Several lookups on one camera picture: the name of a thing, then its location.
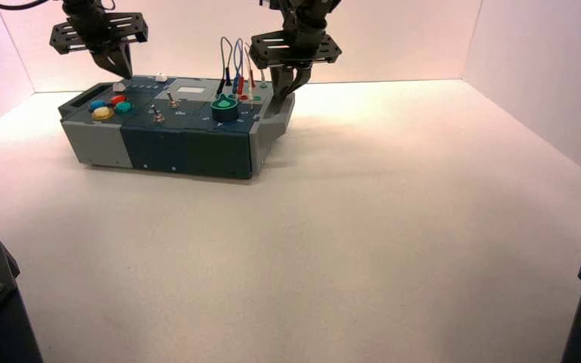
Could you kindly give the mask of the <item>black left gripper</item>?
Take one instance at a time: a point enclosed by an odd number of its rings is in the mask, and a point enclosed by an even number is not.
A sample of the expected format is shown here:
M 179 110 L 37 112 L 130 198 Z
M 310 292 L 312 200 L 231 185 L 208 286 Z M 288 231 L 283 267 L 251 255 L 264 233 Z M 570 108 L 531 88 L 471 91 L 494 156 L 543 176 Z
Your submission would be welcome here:
M 139 12 L 113 12 L 103 5 L 63 5 L 67 21 L 52 27 L 49 40 L 59 54 L 88 50 L 103 70 L 131 79 L 129 44 L 148 40 Z

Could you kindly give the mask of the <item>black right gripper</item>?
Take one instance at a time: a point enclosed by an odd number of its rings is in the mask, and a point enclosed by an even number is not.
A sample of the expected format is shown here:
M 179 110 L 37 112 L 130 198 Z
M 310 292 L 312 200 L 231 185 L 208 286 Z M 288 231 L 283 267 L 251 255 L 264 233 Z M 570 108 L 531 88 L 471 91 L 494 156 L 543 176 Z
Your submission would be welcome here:
M 273 101 L 283 101 L 305 85 L 312 64 L 335 62 L 342 49 L 327 33 L 327 21 L 289 18 L 281 30 L 251 37 L 248 54 L 257 68 L 271 68 Z

